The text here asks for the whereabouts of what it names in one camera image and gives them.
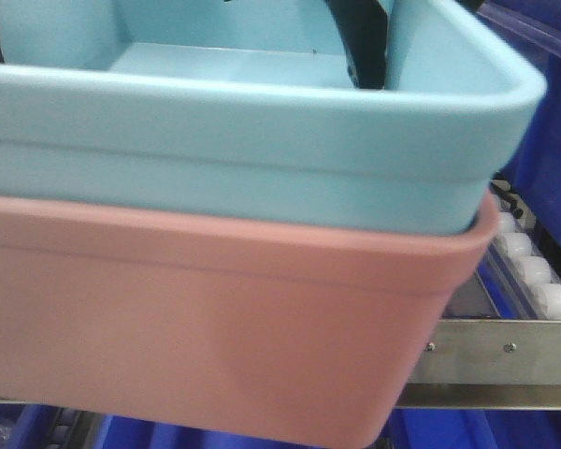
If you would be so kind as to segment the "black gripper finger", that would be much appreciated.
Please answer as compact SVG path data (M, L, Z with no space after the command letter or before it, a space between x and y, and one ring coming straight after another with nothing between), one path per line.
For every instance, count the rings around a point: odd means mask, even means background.
M327 0L345 51L353 86L381 90L387 70L389 16L379 1Z

